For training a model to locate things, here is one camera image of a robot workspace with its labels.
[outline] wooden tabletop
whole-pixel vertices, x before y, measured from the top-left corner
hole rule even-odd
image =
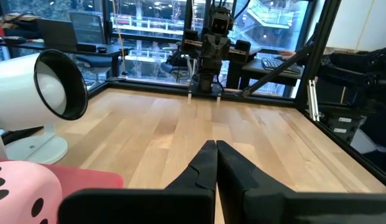
[[[301,113],[246,103],[107,89],[84,117],[62,121],[57,164],[120,174],[128,188],[166,187],[208,139],[222,139],[296,191],[386,192]],[[223,223],[219,199],[216,223]]]

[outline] glass window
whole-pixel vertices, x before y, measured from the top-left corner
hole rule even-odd
[[[114,32],[181,39],[185,25],[186,1],[107,0]]]
[[[236,14],[246,0],[237,0]],[[234,23],[229,38],[249,41],[253,47],[295,50],[308,1],[251,0]]]
[[[274,58],[278,55],[273,54],[263,54],[259,53],[257,54],[257,58]],[[226,86],[226,80],[227,80],[227,71],[229,68],[229,61],[223,61],[221,73],[219,75],[219,81],[222,83],[223,86]],[[249,85],[253,85],[257,80],[251,79],[249,81]],[[256,92],[266,95],[274,95],[274,96],[282,96],[285,89],[285,85],[278,84],[278,83],[266,83],[262,88],[258,89]]]
[[[70,11],[83,11],[101,16],[101,0],[8,0],[14,12],[32,12],[45,19],[69,21]]]
[[[119,39],[113,38],[112,43],[119,44]],[[186,71],[185,66],[175,68],[164,66],[169,56],[172,55],[173,49],[177,48],[175,44],[123,40],[123,45],[133,48],[126,56],[125,61],[128,78],[165,83],[187,83],[190,81],[190,74]]]

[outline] laptop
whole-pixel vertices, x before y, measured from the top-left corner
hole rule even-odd
[[[76,50],[78,41],[72,22],[37,19],[46,47],[59,50]]]

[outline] white label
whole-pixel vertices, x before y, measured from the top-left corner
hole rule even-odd
[[[340,121],[340,122],[347,122],[347,123],[350,123],[350,122],[352,122],[352,119],[351,119],[351,118],[339,118],[339,121]]]
[[[334,132],[336,132],[336,133],[346,133],[346,129],[341,129],[341,128],[335,128],[334,129]]]

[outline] office chair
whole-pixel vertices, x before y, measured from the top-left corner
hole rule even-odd
[[[70,12],[76,39],[78,42],[89,44],[105,44],[103,25],[100,16],[84,12]],[[94,89],[101,84],[99,75],[106,73],[111,68],[110,57],[99,57],[90,55],[77,55],[75,57],[80,63],[92,73],[96,74],[96,80],[89,87]]]
[[[169,50],[172,52],[172,55],[169,56],[166,62],[161,63],[161,69],[169,73],[176,82],[189,80],[192,74],[194,73],[194,66],[190,62],[189,57],[182,57],[180,52],[181,42],[176,43],[178,47],[164,47],[162,50]]]

